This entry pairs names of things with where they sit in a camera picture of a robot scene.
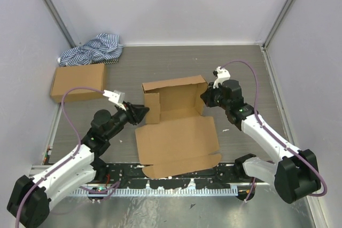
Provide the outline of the brown cardboard box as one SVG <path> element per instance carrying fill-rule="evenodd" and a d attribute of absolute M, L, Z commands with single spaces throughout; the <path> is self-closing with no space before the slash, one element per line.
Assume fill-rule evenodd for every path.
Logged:
<path fill-rule="evenodd" d="M 105 64 L 58 67 L 50 91 L 51 98 L 60 103 L 65 92 L 78 87 L 65 97 L 65 102 L 99 99 L 106 86 Z"/>

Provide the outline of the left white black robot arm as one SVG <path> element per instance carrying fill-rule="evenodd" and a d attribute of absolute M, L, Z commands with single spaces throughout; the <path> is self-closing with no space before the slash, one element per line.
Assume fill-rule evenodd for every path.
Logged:
<path fill-rule="evenodd" d="M 144 105 L 124 102 L 115 114 L 105 109 L 97 111 L 91 128 L 70 153 L 34 177 L 18 178 L 7 204 L 8 212 L 15 217 L 15 226 L 38 227 L 72 191 L 91 181 L 104 182 L 106 163 L 100 156 L 109 148 L 110 139 L 127 123 L 140 124 L 149 110 Z"/>

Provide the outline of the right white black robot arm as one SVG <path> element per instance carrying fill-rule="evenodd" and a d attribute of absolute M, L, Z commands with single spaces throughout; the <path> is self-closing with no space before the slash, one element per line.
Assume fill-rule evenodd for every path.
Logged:
<path fill-rule="evenodd" d="M 247 154 L 236 159 L 235 176 L 240 182 L 248 182 L 252 177 L 266 182 L 286 203 L 321 189 L 315 154 L 311 150 L 300 150 L 276 133 L 254 107 L 244 101 L 238 81 L 211 82 L 200 97 L 207 107 L 221 107 L 228 121 L 250 136 L 271 158 L 268 162 Z"/>

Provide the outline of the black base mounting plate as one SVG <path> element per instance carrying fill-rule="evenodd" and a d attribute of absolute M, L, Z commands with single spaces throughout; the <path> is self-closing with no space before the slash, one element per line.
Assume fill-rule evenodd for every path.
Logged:
<path fill-rule="evenodd" d="M 145 189 L 148 186 L 153 190 L 187 188 L 191 182 L 195 189 L 224 189 L 230 188 L 234 183 L 251 184 L 251 177 L 239 177 L 232 163 L 220 162 L 217 166 L 202 171 L 166 177 L 148 178 L 143 174 L 144 166 L 139 163 L 108 163 L 102 174 L 96 175 L 92 183 L 110 184 L 120 182 L 119 189 Z"/>

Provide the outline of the blue white striped cloth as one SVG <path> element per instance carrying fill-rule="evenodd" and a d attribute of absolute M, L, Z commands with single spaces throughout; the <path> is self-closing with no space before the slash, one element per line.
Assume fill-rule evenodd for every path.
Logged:
<path fill-rule="evenodd" d="M 98 34 L 85 44 L 63 52 L 57 59 L 60 67 L 91 64 L 116 64 L 124 46 L 116 34 Z"/>

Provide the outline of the right aluminium frame post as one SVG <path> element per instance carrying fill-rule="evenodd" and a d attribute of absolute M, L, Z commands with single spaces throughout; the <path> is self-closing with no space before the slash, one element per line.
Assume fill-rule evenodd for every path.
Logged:
<path fill-rule="evenodd" d="M 283 4 L 280 13 L 278 14 L 270 32 L 268 33 L 265 39 L 265 42 L 261 45 L 264 50 L 267 49 L 268 46 L 270 45 L 271 41 L 273 40 L 275 34 L 277 33 L 279 27 L 281 26 L 283 20 L 285 19 L 287 13 L 289 12 L 294 2 L 295 0 L 286 0 L 285 3 Z"/>

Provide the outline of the aluminium frame post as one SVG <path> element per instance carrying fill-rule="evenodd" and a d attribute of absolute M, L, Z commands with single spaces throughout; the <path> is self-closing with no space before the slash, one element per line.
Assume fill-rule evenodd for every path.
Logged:
<path fill-rule="evenodd" d="M 63 20 L 60 16 L 60 14 L 58 13 L 53 1 L 52 0 L 42 0 L 42 1 L 44 2 L 46 8 L 50 12 L 51 16 L 53 17 L 55 23 L 57 24 L 58 28 L 60 29 L 62 35 L 64 36 L 64 38 L 67 41 L 67 43 L 69 44 L 69 46 L 71 48 L 76 47 L 76 44 L 75 44 L 74 40 L 72 39 L 72 36 L 69 33 L 65 23 L 63 22 Z"/>
<path fill-rule="evenodd" d="M 273 40 L 275 34 L 277 33 L 279 27 L 281 26 L 283 20 L 285 19 L 287 13 L 289 12 L 294 2 L 295 0 L 286 0 L 285 3 L 283 4 L 280 13 L 278 14 L 270 32 L 268 33 L 265 39 L 265 42 L 261 45 L 264 50 L 267 49 L 268 46 L 270 45 L 271 41 Z"/>

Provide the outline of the left aluminium frame post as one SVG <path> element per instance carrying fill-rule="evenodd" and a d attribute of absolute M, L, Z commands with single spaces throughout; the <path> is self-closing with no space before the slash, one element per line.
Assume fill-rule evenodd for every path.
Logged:
<path fill-rule="evenodd" d="M 76 44 L 75 44 L 74 40 L 72 39 L 72 36 L 69 33 L 65 23 L 63 22 L 63 20 L 60 16 L 60 14 L 58 13 L 53 1 L 52 0 L 42 0 L 42 1 L 44 2 L 46 8 L 50 12 L 51 16 L 53 17 L 55 23 L 57 24 L 58 28 L 60 29 L 62 35 L 64 36 L 64 38 L 67 41 L 67 43 L 69 44 L 69 46 L 71 48 L 76 47 Z"/>

